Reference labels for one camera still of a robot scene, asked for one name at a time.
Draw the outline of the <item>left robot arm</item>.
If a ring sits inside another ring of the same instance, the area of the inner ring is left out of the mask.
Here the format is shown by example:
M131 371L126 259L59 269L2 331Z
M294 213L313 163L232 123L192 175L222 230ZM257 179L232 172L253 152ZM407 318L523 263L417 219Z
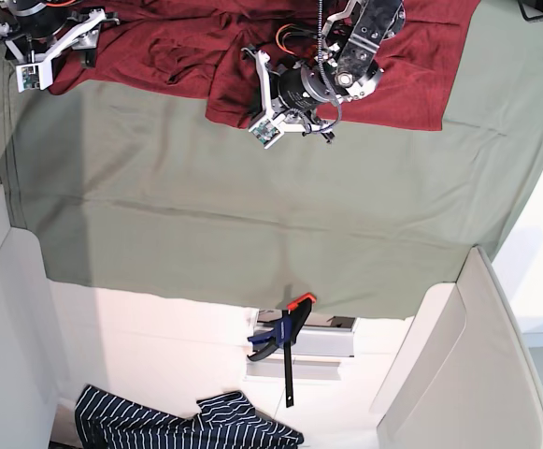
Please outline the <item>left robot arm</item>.
M243 48L255 63L260 93L249 133L266 149L288 133L319 135L330 144L342 105L376 91L384 73L375 60L379 46L405 22L401 1L349 1L328 17L320 1L315 28L287 23L275 34L291 66L273 66L263 49Z

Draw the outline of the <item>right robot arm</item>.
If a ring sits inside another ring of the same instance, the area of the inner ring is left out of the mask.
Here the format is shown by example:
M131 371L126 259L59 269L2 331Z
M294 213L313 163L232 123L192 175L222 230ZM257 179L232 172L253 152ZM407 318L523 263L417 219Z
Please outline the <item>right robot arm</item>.
M120 23L117 13L80 1L0 1L0 44L18 91L48 89L55 60L66 52L80 52L82 64L95 67L101 32Z

